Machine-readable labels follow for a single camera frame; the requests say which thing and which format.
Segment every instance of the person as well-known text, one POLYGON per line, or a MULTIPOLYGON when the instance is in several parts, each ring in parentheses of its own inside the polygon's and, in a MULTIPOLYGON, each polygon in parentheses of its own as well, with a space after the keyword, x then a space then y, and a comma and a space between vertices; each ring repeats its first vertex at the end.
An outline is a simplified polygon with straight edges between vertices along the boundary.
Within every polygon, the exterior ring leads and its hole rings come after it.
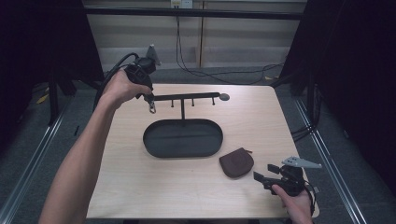
MULTIPOLYGON (((85 221, 114 114, 138 93, 150 94, 151 89, 129 81, 122 69, 110 79, 86 128, 70 148, 52 181, 38 220, 40 224, 85 221)), ((282 188, 273 188, 295 223, 310 223, 311 216, 306 213, 306 209, 309 210, 307 197, 291 198, 282 188)))

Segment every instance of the black oval tray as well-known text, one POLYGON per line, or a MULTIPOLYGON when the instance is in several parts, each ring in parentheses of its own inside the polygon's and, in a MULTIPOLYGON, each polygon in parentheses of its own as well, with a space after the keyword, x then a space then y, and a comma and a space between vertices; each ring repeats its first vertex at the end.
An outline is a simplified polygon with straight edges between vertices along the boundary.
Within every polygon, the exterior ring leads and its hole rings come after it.
POLYGON ((149 154, 158 158, 208 157, 219 151, 220 126, 209 119, 162 119, 143 135, 149 154))

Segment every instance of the black cable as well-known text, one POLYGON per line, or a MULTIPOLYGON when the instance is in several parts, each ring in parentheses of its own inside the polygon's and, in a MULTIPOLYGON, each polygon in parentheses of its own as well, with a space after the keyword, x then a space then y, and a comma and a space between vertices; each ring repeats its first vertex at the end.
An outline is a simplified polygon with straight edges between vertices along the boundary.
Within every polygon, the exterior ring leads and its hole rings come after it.
POLYGON ((305 60, 302 60, 298 65, 297 69, 294 70, 291 74, 289 74, 288 76, 281 77, 279 80, 271 83, 269 86, 271 86, 272 88, 276 88, 284 83, 291 82, 295 77, 299 76, 304 71, 304 67, 305 67, 305 60))
POLYGON ((110 81, 110 79, 120 70, 121 67, 125 66, 125 65, 121 65, 127 58, 129 58, 130 56, 134 55, 134 58, 137 59, 139 58, 139 56, 136 53, 129 53, 127 55, 125 55, 121 60, 119 60, 116 65, 114 65, 114 67, 107 73, 107 75, 105 76, 105 80, 103 80, 101 86, 99 87, 98 91, 96 92, 95 95, 95 100, 93 102, 93 110, 95 110, 100 97, 103 94, 103 91, 105 90, 105 87, 107 85, 107 83, 110 81))
POLYGON ((317 203, 317 193, 315 192, 315 188, 311 185, 311 183, 309 183, 308 181, 304 180, 305 183, 307 183, 309 185, 309 187, 311 187, 312 189, 312 193, 313 193, 313 197, 311 195, 311 192, 309 190, 309 188, 307 186, 304 186, 306 192, 308 193, 308 197, 309 200, 311 201, 311 216, 314 215, 315 212, 315 204, 317 203))
POLYGON ((323 97, 322 97, 320 91, 318 90, 318 86, 315 86, 315 101, 314 101, 313 120, 308 126, 300 128, 299 130, 296 130, 294 132, 291 132, 291 135, 293 135, 293 140, 295 143, 300 141, 301 139, 303 139, 310 133, 312 133, 318 127, 322 98, 323 97))
POLYGON ((244 72, 222 72, 222 73, 213 73, 213 74, 208 74, 205 72, 201 72, 201 71, 191 71, 189 68, 187 68, 186 64, 184 63, 184 59, 183 59, 183 54, 182 54, 182 47, 181 47, 181 37, 180 37, 180 20, 179 17, 177 17, 177 50, 176 50, 176 54, 177 54, 177 65, 185 72, 196 76, 196 77, 212 77, 218 81, 227 83, 227 84, 232 84, 232 85, 253 85, 256 84, 260 81, 262 81, 263 77, 264 77, 264 72, 268 71, 270 69, 273 69, 275 67, 278 66, 283 66, 284 63, 279 63, 279 64, 268 64, 266 66, 264 66, 263 69, 261 70, 256 70, 256 71, 244 71, 244 72), (179 60, 178 60, 178 55, 180 55, 180 59, 181 59, 181 63, 180 64, 179 60), (249 82, 249 83, 235 83, 235 82, 231 82, 231 81, 227 81, 221 78, 218 78, 216 76, 219 75, 227 75, 227 74, 254 74, 254 73, 259 73, 261 72, 262 74, 260 75, 260 78, 258 78, 255 81, 249 82))

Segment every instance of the hook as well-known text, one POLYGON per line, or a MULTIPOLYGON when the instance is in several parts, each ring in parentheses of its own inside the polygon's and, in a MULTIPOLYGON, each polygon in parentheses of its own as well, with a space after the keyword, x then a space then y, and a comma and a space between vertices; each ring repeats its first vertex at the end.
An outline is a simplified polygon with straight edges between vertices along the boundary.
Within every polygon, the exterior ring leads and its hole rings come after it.
POLYGON ((151 103, 148 104, 148 111, 151 114, 155 114, 157 112, 157 110, 155 109, 154 101, 152 101, 151 103))

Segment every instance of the cable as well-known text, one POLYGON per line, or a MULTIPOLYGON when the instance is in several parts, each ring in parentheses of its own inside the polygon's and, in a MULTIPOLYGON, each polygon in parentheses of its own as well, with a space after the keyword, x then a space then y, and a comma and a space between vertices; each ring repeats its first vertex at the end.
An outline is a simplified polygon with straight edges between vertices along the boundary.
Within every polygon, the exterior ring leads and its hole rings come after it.
POLYGON ((179 17, 177 17, 177 45, 176 45, 176 55, 177 55, 177 65, 185 72, 196 76, 196 77, 212 77, 218 81, 227 83, 227 84, 232 84, 232 85, 253 85, 256 84, 260 81, 262 81, 262 79, 264 78, 264 72, 268 71, 270 69, 273 69, 275 67, 279 67, 279 66, 283 66, 284 63, 279 63, 279 64, 268 64, 266 66, 264 66, 262 69, 260 70, 256 70, 256 71, 244 71, 244 72, 222 72, 222 73, 213 73, 213 74, 208 74, 205 72, 201 72, 201 71, 191 71, 186 64, 184 63, 184 59, 183 59, 183 54, 182 54, 182 47, 181 47, 181 37, 180 37, 180 20, 179 17), (178 60, 178 55, 180 55, 180 59, 181 59, 181 63, 180 64, 179 60, 178 60), (231 81, 227 81, 224 79, 221 79, 219 77, 219 75, 227 75, 227 74, 255 74, 255 73, 261 73, 260 77, 257 80, 251 81, 249 83, 236 83, 236 82, 231 82, 231 81))
POLYGON ((308 197, 311 201, 311 216, 314 215, 315 212, 315 204, 317 203, 317 193, 315 192, 315 188, 311 185, 311 183, 309 183, 308 181, 304 180, 305 183, 307 183, 309 185, 309 187, 311 187, 312 189, 312 193, 314 195, 314 197, 312 197, 310 190, 308 189, 307 186, 304 186, 306 192, 308 193, 308 197))
POLYGON ((107 83, 110 81, 110 79, 120 70, 121 67, 125 66, 125 65, 121 65, 127 58, 129 58, 130 56, 134 55, 134 58, 137 59, 139 58, 139 55, 137 55, 136 53, 129 53, 127 55, 125 55, 121 60, 119 60, 116 65, 114 65, 114 67, 107 73, 107 75, 105 76, 105 80, 103 80, 101 86, 99 87, 99 90, 96 92, 95 95, 95 100, 93 102, 93 110, 95 110, 100 97, 103 94, 103 91, 105 90, 105 87, 107 85, 107 83))
POLYGON ((319 118, 320 118, 320 110, 322 103, 322 95, 318 90, 318 85, 315 86, 315 100, 314 100, 314 117, 310 125, 300 128, 294 132, 291 132, 293 136, 294 143, 300 141, 307 135, 311 134, 318 126, 319 118))

